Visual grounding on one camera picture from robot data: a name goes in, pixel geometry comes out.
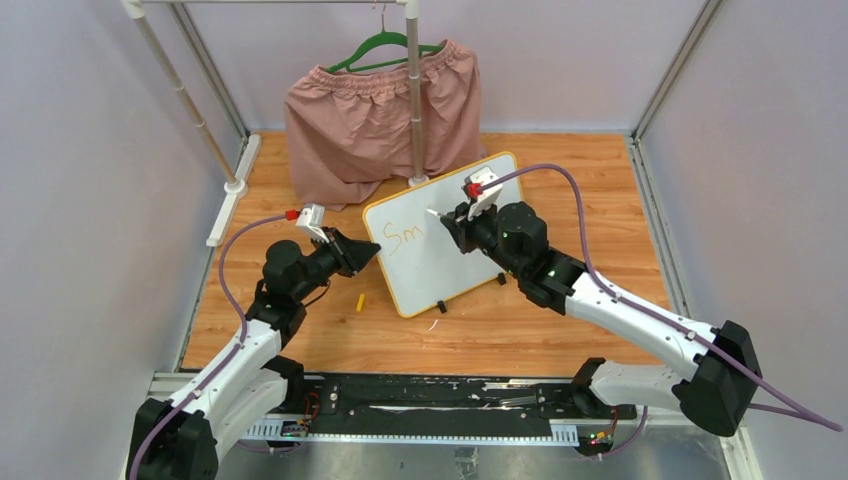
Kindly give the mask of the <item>yellow framed whiteboard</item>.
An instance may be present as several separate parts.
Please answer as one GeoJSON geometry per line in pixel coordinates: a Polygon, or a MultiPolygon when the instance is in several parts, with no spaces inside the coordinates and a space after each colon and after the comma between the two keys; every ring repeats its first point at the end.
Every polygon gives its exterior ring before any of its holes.
{"type": "Polygon", "coordinates": [[[489,166],[499,177],[518,169],[511,152],[499,152],[418,187],[367,205],[362,213],[372,242],[381,246],[377,260],[398,314],[416,316],[503,270],[482,253],[462,254],[433,209],[447,214],[467,197],[465,178],[489,166]]]}

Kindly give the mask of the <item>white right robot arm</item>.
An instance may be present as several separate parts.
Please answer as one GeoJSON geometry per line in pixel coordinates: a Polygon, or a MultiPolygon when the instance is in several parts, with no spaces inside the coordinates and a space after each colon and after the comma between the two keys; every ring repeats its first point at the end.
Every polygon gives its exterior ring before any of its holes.
{"type": "Polygon", "coordinates": [[[469,210],[462,203],[438,217],[461,253],[488,257],[533,304],[593,323],[661,360],[587,360],[570,392],[577,413],[592,418],[609,406],[643,405],[678,411],[717,436],[736,433],[762,376],[743,326],[679,317],[590,273],[585,262],[549,244],[546,222],[524,202],[492,205],[474,217],[469,210]]]}

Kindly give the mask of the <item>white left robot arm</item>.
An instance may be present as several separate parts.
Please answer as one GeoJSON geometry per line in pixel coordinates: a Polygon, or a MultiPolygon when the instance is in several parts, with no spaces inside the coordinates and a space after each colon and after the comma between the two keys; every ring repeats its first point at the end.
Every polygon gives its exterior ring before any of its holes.
{"type": "Polygon", "coordinates": [[[309,254],[291,240],[266,251],[262,277],[229,343],[165,400],[136,412],[128,479],[213,479],[221,461],[266,413],[298,411],[306,400],[304,367],[281,356],[306,318],[307,297],[333,276],[361,272],[381,247],[324,227],[309,254]]]}

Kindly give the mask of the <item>metal whiteboard stand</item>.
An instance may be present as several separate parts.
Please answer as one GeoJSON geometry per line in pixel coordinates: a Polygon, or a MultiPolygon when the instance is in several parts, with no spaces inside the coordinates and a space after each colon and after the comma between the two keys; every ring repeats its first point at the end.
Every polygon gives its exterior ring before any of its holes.
{"type": "Polygon", "coordinates": [[[483,282],[474,288],[460,292],[446,300],[438,300],[435,304],[436,311],[440,314],[447,314],[451,311],[468,307],[473,300],[479,300],[485,295],[497,293],[502,287],[508,283],[507,276],[504,272],[498,273],[495,277],[483,282]]]}

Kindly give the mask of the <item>pink shorts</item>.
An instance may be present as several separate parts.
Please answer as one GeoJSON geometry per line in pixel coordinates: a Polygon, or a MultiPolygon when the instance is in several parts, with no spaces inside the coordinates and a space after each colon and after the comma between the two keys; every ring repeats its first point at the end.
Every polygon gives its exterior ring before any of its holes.
{"type": "MultiPolygon", "coordinates": [[[[423,170],[451,172],[486,155],[480,142],[477,54],[447,40],[420,62],[423,170]]],[[[413,173],[409,69],[370,74],[314,67],[287,92],[290,179],[302,203],[332,210],[367,199],[394,176],[413,173]]]]}

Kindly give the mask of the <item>white clothes rack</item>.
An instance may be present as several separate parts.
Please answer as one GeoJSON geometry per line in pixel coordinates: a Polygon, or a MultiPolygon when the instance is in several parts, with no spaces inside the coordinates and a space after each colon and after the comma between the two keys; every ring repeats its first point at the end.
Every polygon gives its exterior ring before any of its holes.
{"type": "MultiPolygon", "coordinates": [[[[206,239],[206,245],[208,247],[216,248],[222,244],[241,199],[248,193],[248,178],[261,147],[261,138],[259,135],[253,134],[244,122],[191,16],[187,1],[164,1],[162,4],[175,21],[179,32],[194,55],[195,62],[205,76],[231,127],[241,141],[240,157],[236,166],[230,165],[209,129],[206,119],[191,97],[185,82],[180,77],[155,31],[151,27],[144,9],[147,3],[137,0],[122,0],[120,4],[127,16],[138,28],[143,40],[146,42],[150,52],[168,80],[169,86],[182,103],[195,130],[200,134],[202,140],[211,151],[213,159],[217,162],[219,169],[225,177],[223,186],[224,199],[206,239]]],[[[418,34],[420,3],[418,1],[398,1],[396,4],[404,9],[405,19],[404,38],[398,43],[407,47],[411,53],[411,57],[405,62],[408,65],[407,84],[411,106],[410,126],[412,145],[412,174],[408,179],[408,185],[414,188],[428,181],[428,177],[424,171],[423,161],[421,52],[418,34]]]]}

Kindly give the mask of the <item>green clothes hanger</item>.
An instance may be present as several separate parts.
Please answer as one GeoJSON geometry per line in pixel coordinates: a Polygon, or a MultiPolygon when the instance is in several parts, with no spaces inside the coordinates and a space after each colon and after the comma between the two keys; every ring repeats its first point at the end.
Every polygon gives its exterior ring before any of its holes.
{"type": "Polygon", "coordinates": [[[420,35],[419,19],[404,15],[402,30],[389,29],[381,19],[380,30],[363,40],[350,55],[326,66],[324,70],[331,74],[363,73],[387,69],[407,62],[420,60],[434,55],[445,48],[444,42],[423,42],[420,35]]]}

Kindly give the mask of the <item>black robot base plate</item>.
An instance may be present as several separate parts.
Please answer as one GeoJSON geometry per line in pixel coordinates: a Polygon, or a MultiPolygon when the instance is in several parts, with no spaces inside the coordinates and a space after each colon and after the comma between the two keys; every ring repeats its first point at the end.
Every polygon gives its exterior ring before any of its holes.
{"type": "Polygon", "coordinates": [[[244,439],[577,446],[607,429],[624,441],[641,418],[637,406],[579,406],[568,378],[315,372],[305,384],[305,400],[262,415],[244,439]]]}

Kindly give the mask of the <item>aluminium cage frame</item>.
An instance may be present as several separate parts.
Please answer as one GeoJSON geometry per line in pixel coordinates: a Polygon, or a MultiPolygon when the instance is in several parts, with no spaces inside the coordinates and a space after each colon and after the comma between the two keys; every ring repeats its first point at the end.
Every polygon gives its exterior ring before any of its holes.
{"type": "MultiPolygon", "coordinates": [[[[625,287],[669,306],[690,299],[668,224],[655,145],[705,27],[700,1],[425,1],[420,32],[474,49],[482,140],[521,165],[552,162],[578,179],[591,255],[625,287]]],[[[283,97],[311,67],[349,55],[400,8],[192,4],[189,11],[247,126],[263,144],[235,225],[294,204],[283,97]]],[[[601,356],[650,356],[584,321],[529,306],[511,286],[440,314],[400,317],[380,270],[332,286],[285,350],[310,370],[564,376],[601,356]],[[362,312],[358,296],[366,295],[362,312]]]]}

